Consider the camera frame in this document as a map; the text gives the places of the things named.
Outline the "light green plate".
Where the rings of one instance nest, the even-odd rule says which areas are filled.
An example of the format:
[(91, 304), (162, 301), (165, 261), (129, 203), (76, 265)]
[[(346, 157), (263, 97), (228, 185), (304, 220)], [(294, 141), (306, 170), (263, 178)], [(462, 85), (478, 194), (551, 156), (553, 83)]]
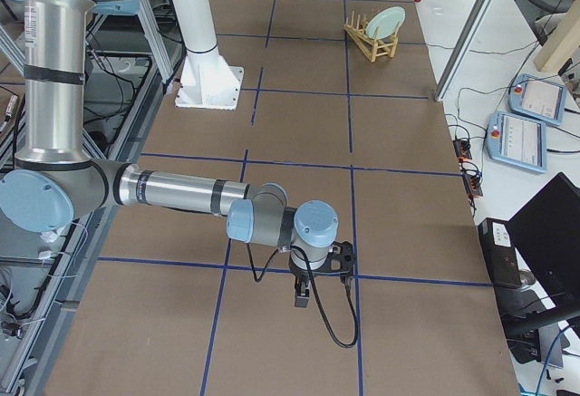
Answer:
[(396, 34), (405, 21), (406, 12), (400, 6), (387, 8), (366, 25), (365, 33), (369, 38), (382, 40)]

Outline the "wooden plate rack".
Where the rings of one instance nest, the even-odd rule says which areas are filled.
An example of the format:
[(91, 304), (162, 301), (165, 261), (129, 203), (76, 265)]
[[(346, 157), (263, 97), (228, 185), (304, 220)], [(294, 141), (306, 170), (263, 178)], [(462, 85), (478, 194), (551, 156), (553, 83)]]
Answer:
[(393, 58), (399, 42), (398, 32), (400, 28), (396, 34), (382, 40), (376, 40), (369, 38), (365, 33), (366, 25), (370, 21), (366, 19), (365, 14), (356, 14), (352, 11), (351, 15), (346, 18), (343, 29), (371, 63), (374, 63), (381, 56)]

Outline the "brown paper table cover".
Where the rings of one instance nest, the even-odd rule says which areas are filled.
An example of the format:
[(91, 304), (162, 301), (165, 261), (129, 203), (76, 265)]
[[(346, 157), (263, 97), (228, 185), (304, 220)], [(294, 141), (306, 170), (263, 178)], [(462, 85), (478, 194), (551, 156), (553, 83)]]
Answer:
[[(331, 204), (358, 253), (352, 349), (294, 305), (287, 255), (229, 242), (221, 218), (122, 208), (48, 395), (515, 395), (412, 0), (210, 0), (246, 70), (234, 111), (163, 101), (145, 169), (280, 184)], [(393, 58), (344, 31), (406, 12)]]

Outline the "black laptop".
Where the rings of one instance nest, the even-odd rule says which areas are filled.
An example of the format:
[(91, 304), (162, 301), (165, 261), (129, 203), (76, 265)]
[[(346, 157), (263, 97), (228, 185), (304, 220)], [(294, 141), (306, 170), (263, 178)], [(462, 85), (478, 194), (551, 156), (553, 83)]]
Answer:
[(504, 226), (547, 293), (579, 297), (579, 187), (566, 174), (556, 174)]

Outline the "near teach pendant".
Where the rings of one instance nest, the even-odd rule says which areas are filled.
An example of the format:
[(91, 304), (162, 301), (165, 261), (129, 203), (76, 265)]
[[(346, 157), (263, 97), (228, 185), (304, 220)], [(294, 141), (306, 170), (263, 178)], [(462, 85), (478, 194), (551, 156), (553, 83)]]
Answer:
[(546, 124), (542, 121), (496, 111), (489, 119), (486, 147), (494, 160), (546, 173)]

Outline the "teach pendant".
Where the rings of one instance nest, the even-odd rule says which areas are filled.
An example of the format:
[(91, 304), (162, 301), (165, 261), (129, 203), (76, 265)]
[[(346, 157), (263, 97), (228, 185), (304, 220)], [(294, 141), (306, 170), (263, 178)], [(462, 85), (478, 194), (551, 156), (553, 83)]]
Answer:
[(566, 106), (565, 86), (523, 73), (509, 89), (508, 105), (515, 113), (559, 126)]
[(546, 124), (542, 121), (496, 111), (489, 119), (486, 147), (494, 160), (546, 173)]

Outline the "far teach pendant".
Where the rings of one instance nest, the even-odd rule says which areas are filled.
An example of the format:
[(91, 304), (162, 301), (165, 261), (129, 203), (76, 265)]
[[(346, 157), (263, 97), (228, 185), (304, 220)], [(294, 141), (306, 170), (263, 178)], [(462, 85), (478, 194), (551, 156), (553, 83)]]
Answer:
[(515, 113), (559, 126), (566, 106), (565, 86), (523, 73), (509, 89), (508, 105)]

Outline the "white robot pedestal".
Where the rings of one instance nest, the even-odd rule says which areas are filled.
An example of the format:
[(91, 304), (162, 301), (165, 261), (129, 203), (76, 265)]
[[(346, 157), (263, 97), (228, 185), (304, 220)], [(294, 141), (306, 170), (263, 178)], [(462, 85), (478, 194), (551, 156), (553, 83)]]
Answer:
[(244, 69), (221, 56), (209, 0), (172, 0), (187, 55), (175, 103), (180, 108), (234, 110)]

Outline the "aluminium frame post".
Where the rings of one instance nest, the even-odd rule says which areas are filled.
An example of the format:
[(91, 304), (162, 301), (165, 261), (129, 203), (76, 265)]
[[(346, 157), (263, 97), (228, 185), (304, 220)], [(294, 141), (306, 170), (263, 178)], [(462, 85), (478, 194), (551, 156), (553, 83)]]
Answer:
[(437, 88), (434, 92), (435, 101), (443, 101), (492, 3), (493, 0), (475, 1), (468, 19), (459, 35), (459, 39), (456, 42), (452, 54), (440, 77)]

